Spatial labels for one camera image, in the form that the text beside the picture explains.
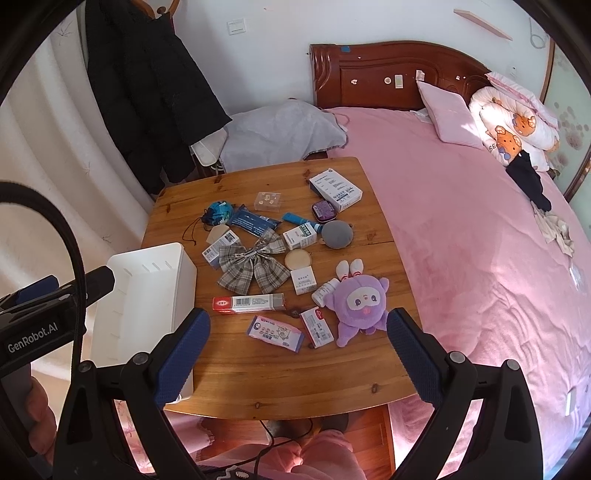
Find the plaid bow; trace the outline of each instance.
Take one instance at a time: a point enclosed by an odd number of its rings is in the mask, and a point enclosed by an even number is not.
[[[239,295],[247,295],[254,275],[262,292],[271,293],[290,277],[290,271],[270,256],[285,250],[281,237],[270,228],[250,250],[240,242],[222,246],[219,261],[223,275],[217,284]]]

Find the gray round object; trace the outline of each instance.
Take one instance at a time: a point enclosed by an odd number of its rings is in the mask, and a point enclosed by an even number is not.
[[[143,365],[148,361],[148,354],[146,352],[136,353],[132,360],[136,365]]]
[[[88,360],[78,365],[78,370],[80,370],[82,373],[88,372],[88,370],[90,370],[91,368],[92,362],[89,362]]]
[[[507,360],[507,366],[516,372],[519,370],[519,363],[517,363],[517,360],[513,360],[512,358]]]
[[[456,364],[462,364],[466,360],[466,356],[462,352],[452,352],[449,354],[449,358]]]
[[[322,227],[322,240],[327,247],[345,248],[353,241],[353,229],[342,220],[331,220]]]

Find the white curtain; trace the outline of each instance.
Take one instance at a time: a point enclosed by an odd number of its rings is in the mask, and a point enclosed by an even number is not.
[[[139,248],[153,201],[109,136],[90,88],[76,14],[43,42],[0,106],[0,179],[48,197],[72,227],[86,271]],[[65,247],[36,213],[0,206],[0,297],[53,274],[73,278]],[[88,311],[88,356],[94,310]],[[71,345],[33,364],[59,416]]]

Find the metal screw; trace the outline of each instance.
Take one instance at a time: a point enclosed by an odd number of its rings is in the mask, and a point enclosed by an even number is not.
[[[451,352],[449,358],[455,364],[462,364],[466,361],[466,356],[462,352]]]
[[[140,352],[136,353],[132,360],[136,365],[143,365],[148,361],[148,358],[149,356],[146,352]]]
[[[507,366],[512,370],[519,370],[519,363],[517,363],[517,360],[513,360],[512,358],[507,360]]]
[[[80,365],[78,365],[78,370],[82,373],[88,372],[88,370],[90,370],[91,368],[92,368],[92,362],[89,362],[88,360],[85,362],[82,362]]]

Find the headboard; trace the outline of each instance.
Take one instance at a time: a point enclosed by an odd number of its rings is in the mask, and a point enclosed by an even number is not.
[[[310,46],[310,57],[319,108],[419,110],[424,107],[415,81],[419,70],[425,82],[459,93],[466,103],[477,90],[491,85],[485,76],[490,70],[482,63],[434,43],[316,44]],[[402,88],[397,88],[400,75]]]

